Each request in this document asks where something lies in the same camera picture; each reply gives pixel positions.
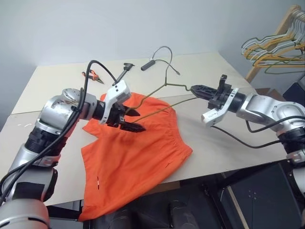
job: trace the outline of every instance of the white wall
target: white wall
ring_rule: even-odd
[[[292,4],[304,1],[0,0],[0,129],[41,64],[149,57],[166,44],[174,54],[219,51],[246,75],[240,46],[273,33]],[[293,81],[261,79],[253,85],[280,91]]]

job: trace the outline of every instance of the orange-handled pliers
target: orange-handled pliers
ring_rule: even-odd
[[[95,81],[97,81],[97,82],[99,82],[99,83],[105,84],[105,83],[99,78],[99,75],[97,75],[97,74],[95,73],[94,70],[90,70],[89,79],[92,79],[92,80],[95,80]]]

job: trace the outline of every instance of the table surface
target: table surface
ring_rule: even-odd
[[[160,82],[164,80],[166,65],[157,63],[147,72],[139,71],[138,68],[146,61],[146,59],[113,61],[105,62],[105,65],[109,66],[115,75],[119,75],[123,62],[136,64],[137,66],[126,74],[125,80],[132,91],[147,94],[157,88],[161,84]],[[173,65],[180,71],[181,76],[169,75],[172,80],[171,83],[186,83],[188,86],[205,84],[217,87],[220,75],[224,73],[228,75],[228,83],[232,84],[233,87],[242,87],[243,92],[253,92],[253,88],[217,53],[178,56],[174,58]],[[27,140],[30,131],[35,125],[39,111],[45,102],[52,96],[60,94],[63,88],[81,87],[83,77],[80,72],[84,71],[85,66],[86,64],[41,66],[35,70],[16,104],[13,114],[8,118],[0,133],[0,154],[2,158],[0,161],[0,177],[7,173],[20,145]],[[105,78],[102,71],[96,72],[103,75],[102,79]],[[133,82],[135,79],[139,79],[140,82]],[[88,92],[97,97],[106,90],[105,85],[91,81],[89,83]],[[189,95],[188,92],[180,88],[167,87],[159,92],[157,97],[163,97],[162,100],[174,104],[194,96]],[[175,106],[174,109],[177,113],[181,137],[193,149],[193,153],[164,182],[255,166],[285,158],[286,153],[279,144],[263,149],[250,149],[218,130],[204,128],[203,124],[201,124],[200,116],[208,111],[207,101],[205,100],[191,100]],[[73,134],[68,139],[67,145],[62,150],[59,165],[56,167],[59,177],[55,192],[46,202],[46,205],[83,198],[85,170],[81,157],[81,148],[96,139],[81,129],[86,123],[87,121],[84,120],[79,121]],[[257,134],[249,133],[244,120],[237,118],[232,113],[228,113],[218,126],[252,145],[261,145],[276,140],[275,133],[271,130]]]

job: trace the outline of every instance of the orange fabric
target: orange fabric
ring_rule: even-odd
[[[142,98],[143,95],[133,93],[124,105],[137,106]],[[147,115],[167,106],[150,97],[137,111]],[[126,116],[125,120],[132,122],[138,118]],[[174,109],[168,108],[138,123],[146,131],[122,131],[93,119],[83,128],[98,139],[81,149],[86,187],[80,221],[113,212],[148,192],[192,153],[180,137]]]

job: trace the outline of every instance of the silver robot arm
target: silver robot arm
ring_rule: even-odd
[[[78,106],[80,94],[79,90],[65,89],[61,95],[53,97],[46,103],[27,142],[20,147],[10,171],[28,163],[54,142],[67,125],[73,110]],[[130,111],[126,114],[128,107],[122,103],[130,96],[130,90],[124,81],[120,81],[110,88],[104,101],[99,101],[95,96],[86,94],[79,119],[94,118],[100,120],[101,124],[120,127],[122,130],[144,131],[145,129],[141,125],[128,123],[124,120],[124,115],[140,115],[133,109],[129,109]],[[0,228],[50,228],[48,211],[43,202],[48,200],[54,192],[58,175],[54,167],[58,164],[61,150],[72,134],[75,125],[76,123],[47,155],[35,161],[14,183],[9,194],[5,196],[6,202],[0,207]],[[4,192],[16,174],[17,172],[12,173],[1,183],[1,193]]]
[[[296,186],[305,197],[305,107],[269,96],[239,93],[238,88],[232,89],[225,83],[226,78],[222,75],[218,89],[204,85],[191,87],[194,95],[209,101],[208,108],[211,110],[202,114],[202,122],[211,127],[230,111],[246,120],[249,128],[248,122],[253,122],[275,131],[292,165]]]

